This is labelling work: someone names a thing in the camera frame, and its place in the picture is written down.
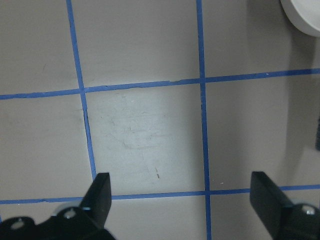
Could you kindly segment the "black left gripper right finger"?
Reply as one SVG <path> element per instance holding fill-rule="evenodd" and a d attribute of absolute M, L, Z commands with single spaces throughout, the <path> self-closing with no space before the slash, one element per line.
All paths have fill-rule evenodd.
<path fill-rule="evenodd" d="M 279 235 L 292 213 L 292 201 L 263 171 L 253 171 L 250 204 L 270 235 Z"/>

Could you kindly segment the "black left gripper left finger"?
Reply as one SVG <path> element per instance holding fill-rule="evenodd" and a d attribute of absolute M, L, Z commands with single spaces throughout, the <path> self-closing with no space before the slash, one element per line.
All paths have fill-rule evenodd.
<path fill-rule="evenodd" d="M 79 207 L 99 227 L 104 228 L 112 205 L 111 180 L 108 172 L 98 173 Z"/>

